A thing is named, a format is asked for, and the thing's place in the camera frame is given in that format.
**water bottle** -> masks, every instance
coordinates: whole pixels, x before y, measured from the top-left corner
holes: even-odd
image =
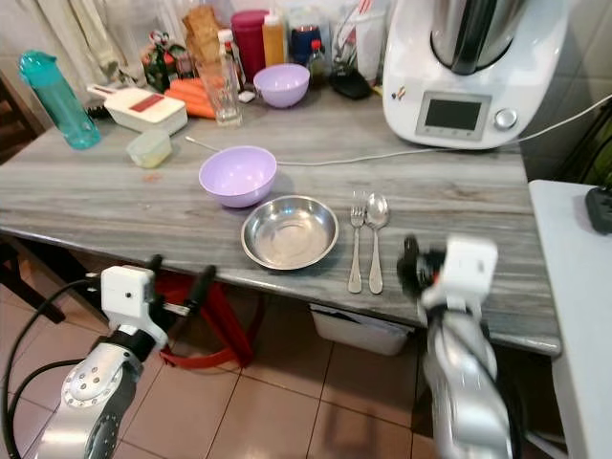
[[[75,93],[61,74],[56,58],[40,51],[21,55],[19,70],[72,148],[89,148],[99,142],[96,125],[87,116]]]

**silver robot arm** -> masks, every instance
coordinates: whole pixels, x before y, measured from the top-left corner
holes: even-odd
[[[184,311],[201,304],[214,276],[213,267],[200,274]],[[166,344],[165,331],[175,320],[164,309],[163,297],[155,295],[154,277],[153,271],[132,266],[102,272],[102,310],[115,331],[64,380],[59,408],[43,434],[37,459],[113,456],[121,418],[134,400],[142,363]]]
[[[446,251],[419,253],[405,241],[398,273],[417,293],[427,322],[424,370],[432,392],[433,433],[443,459],[511,459],[508,408],[495,385],[497,364],[481,327],[497,248],[487,240],[451,236]]]

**metal fork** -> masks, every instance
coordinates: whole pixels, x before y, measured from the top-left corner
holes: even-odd
[[[352,294],[361,292],[361,273],[360,273],[360,228],[365,220],[365,194],[363,199],[357,197],[353,192],[354,205],[351,207],[351,225],[355,228],[355,247],[353,248],[353,265],[351,275],[348,278],[348,291]]]

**white tile wall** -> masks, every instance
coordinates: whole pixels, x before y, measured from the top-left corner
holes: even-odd
[[[325,8],[330,3],[336,5],[342,0],[276,0],[276,3],[297,1]],[[563,120],[612,92],[612,3],[609,0],[569,2],[570,24],[557,71],[525,134]],[[267,8],[270,0],[231,0],[231,4],[238,11]],[[45,42],[35,24],[20,7],[20,0],[0,0],[0,70],[44,125],[49,126],[51,122],[44,109],[20,81],[16,71],[19,54],[29,48],[45,49]],[[523,144],[530,179],[550,177],[557,165],[574,149],[593,118],[591,114]]]
[[[612,4],[570,0],[571,15],[556,74],[525,134],[565,120],[612,93]],[[522,145],[527,175],[550,178],[596,116],[592,112]]]

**gray marble countertop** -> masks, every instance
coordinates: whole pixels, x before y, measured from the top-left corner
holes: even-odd
[[[338,216],[336,247],[321,262],[293,273],[253,263],[240,244],[251,209],[220,208],[198,182],[212,152],[185,135],[216,147],[255,144],[279,161],[329,161],[420,148],[387,127],[377,96],[351,101],[325,90],[298,106],[274,110],[255,101],[243,126],[219,128],[191,120],[172,138],[174,153],[158,169],[132,164],[125,146],[138,133],[108,121],[103,139],[71,149],[56,129],[0,166],[0,231],[68,248],[144,261],[153,253],[165,265],[198,272],[216,264],[221,280],[308,301],[419,324],[415,304],[402,294],[396,261],[404,236],[443,245],[450,232],[493,239],[499,262],[492,295],[483,308],[497,342],[536,352],[560,352],[559,330],[525,170],[517,147],[489,152],[414,153],[384,160],[318,167],[280,166],[271,198],[304,194]],[[384,194],[391,219],[381,230],[384,290],[372,295],[367,274],[372,231],[361,230],[358,295],[347,291],[353,232],[353,190]]]

